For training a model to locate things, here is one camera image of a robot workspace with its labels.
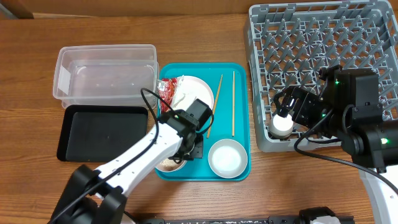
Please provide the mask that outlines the white napkin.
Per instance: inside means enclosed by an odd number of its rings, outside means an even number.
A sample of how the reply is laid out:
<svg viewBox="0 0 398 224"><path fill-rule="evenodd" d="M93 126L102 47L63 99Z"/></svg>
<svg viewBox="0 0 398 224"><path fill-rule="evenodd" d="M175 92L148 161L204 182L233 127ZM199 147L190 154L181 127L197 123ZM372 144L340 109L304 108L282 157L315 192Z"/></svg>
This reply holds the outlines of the white napkin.
<svg viewBox="0 0 398 224"><path fill-rule="evenodd" d="M175 91L172 108L174 110L186 110L197 99L198 87L191 79L183 79L178 82Z"/></svg>

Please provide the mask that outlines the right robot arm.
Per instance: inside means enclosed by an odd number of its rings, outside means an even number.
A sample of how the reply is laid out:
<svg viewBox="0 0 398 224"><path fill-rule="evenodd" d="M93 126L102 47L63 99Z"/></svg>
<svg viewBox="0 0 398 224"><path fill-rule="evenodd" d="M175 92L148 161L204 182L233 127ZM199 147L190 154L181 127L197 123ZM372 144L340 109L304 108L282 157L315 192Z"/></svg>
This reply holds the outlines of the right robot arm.
<svg viewBox="0 0 398 224"><path fill-rule="evenodd" d="M397 223L397 121L382 118L378 75L370 68L335 65L321 68L319 77L325 87L318 95L296 86L275 94L276 113L307 127L300 140L320 134L325 143L340 142L351 160L303 151L298 142L294 150L358 169L374 221Z"/></svg>

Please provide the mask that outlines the red sauce packet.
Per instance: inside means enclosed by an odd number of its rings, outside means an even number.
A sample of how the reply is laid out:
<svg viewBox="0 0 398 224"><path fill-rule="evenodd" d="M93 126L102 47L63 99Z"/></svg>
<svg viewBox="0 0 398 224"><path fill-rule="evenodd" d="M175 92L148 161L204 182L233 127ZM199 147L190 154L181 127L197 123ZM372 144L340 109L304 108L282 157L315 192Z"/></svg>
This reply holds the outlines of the red sauce packet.
<svg viewBox="0 0 398 224"><path fill-rule="evenodd" d="M163 78L159 82L159 96L170 106L177 88L177 78Z"/></svg>

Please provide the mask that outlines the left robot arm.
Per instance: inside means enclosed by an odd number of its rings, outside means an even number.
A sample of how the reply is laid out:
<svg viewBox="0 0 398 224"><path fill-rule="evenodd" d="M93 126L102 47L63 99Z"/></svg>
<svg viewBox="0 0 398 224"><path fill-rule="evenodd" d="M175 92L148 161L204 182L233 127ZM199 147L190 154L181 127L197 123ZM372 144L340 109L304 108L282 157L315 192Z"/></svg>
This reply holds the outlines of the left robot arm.
<svg viewBox="0 0 398 224"><path fill-rule="evenodd" d="M70 176L50 222L132 223L125 214L132 190L165 159L182 159L191 152L212 115L210 107L196 99L187 110L160 115L148 134L112 161L95 170L80 166Z"/></svg>

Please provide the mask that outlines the white cup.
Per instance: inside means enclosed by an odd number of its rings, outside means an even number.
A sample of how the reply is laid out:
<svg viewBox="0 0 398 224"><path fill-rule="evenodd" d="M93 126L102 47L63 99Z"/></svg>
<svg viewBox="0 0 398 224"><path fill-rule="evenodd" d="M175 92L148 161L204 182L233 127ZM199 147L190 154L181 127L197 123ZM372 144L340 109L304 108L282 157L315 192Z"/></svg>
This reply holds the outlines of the white cup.
<svg viewBox="0 0 398 224"><path fill-rule="evenodd" d="M284 139L291 135L293 126L294 122L290 114L285 118L276 114L270 121L269 132L275 138Z"/></svg>

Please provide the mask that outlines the pink bowl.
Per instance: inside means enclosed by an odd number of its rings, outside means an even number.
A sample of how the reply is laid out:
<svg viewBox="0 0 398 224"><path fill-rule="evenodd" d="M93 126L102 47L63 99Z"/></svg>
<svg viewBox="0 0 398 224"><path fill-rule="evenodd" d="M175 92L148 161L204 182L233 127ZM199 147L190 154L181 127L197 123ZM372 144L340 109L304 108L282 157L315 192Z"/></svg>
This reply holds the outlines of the pink bowl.
<svg viewBox="0 0 398 224"><path fill-rule="evenodd" d="M161 172L174 172L180 170L186 163L187 161L175 162L174 160L171 159L165 159L155 168Z"/></svg>

